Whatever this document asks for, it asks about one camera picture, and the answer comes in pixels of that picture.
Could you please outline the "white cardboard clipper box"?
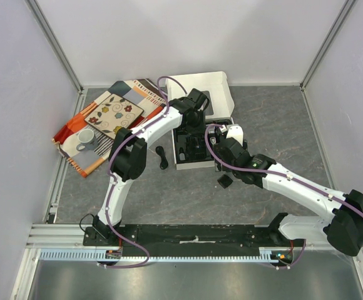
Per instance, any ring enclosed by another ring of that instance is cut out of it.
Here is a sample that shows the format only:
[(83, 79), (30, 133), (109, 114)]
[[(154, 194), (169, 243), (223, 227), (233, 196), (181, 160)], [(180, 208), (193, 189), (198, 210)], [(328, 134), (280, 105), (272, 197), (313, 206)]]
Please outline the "white cardboard clipper box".
[(172, 131), (178, 171), (210, 168), (216, 164), (205, 143), (205, 130), (211, 124), (221, 126), (209, 130), (211, 145), (227, 137), (244, 144), (242, 128), (232, 118), (235, 103), (223, 71), (172, 76), (166, 80), (166, 88), (169, 100), (186, 100), (193, 106), (189, 120)]

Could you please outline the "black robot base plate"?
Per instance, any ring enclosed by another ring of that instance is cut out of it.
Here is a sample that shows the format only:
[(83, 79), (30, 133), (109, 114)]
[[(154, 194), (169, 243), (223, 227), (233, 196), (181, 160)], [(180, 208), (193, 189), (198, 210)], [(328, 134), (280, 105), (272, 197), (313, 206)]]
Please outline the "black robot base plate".
[(118, 232), (148, 250), (152, 258), (258, 256), (260, 248), (303, 246), (272, 227), (248, 224), (125, 224)]

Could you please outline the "silver black hair clipper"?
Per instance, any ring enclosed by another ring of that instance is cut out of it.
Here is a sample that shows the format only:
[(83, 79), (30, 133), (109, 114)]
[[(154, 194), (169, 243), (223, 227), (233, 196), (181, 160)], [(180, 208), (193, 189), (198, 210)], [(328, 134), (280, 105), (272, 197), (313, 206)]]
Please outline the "silver black hair clipper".
[(213, 146), (213, 145), (215, 145), (216, 143), (217, 143), (217, 139), (216, 139), (216, 137), (215, 136), (210, 136), (209, 138), (208, 138), (208, 140), (209, 140), (209, 143)]

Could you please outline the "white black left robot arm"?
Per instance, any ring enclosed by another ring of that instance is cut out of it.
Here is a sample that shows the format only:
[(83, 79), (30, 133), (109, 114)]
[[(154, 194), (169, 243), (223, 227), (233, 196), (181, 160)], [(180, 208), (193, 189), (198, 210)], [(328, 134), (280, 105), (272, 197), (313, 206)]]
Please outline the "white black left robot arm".
[(133, 181), (145, 170), (149, 146), (180, 126), (205, 129), (205, 110), (209, 104), (207, 95), (193, 88), (188, 95), (168, 101), (162, 112), (146, 123), (133, 129), (118, 130), (110, 152), (110, 183), (104, 203), (93, 219), (96, 237), (105, 246), (114, 245), (118, 240), (115, 226), (121, 222)]

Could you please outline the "black clipper guard comb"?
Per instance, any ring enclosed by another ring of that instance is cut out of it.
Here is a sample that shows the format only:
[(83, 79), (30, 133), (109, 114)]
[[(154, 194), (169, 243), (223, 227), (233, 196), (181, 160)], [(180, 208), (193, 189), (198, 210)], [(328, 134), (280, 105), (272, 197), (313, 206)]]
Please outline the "black clipper guard comb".
[(222, 188), (226, 189), (233, 183), (233, 179), (224, 174), (217, 179), (217, 182)]

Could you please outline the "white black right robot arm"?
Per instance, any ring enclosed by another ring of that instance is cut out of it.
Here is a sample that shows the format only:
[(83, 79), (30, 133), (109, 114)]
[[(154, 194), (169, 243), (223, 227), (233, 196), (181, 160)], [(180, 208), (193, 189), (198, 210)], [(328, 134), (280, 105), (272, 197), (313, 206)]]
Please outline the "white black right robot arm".
[(251, 155), (234, 138), (226, 138), (212, 147), (215, 160), (239, 180), (281, 194), (315, 213), (315, 217), (284, 214), (268, 230), (275, 246), (289, 239), (326, 241), (348, 256), (356, 256), (363, 247), (363, 194), (323, 187), (277, 163), (263, 154)]

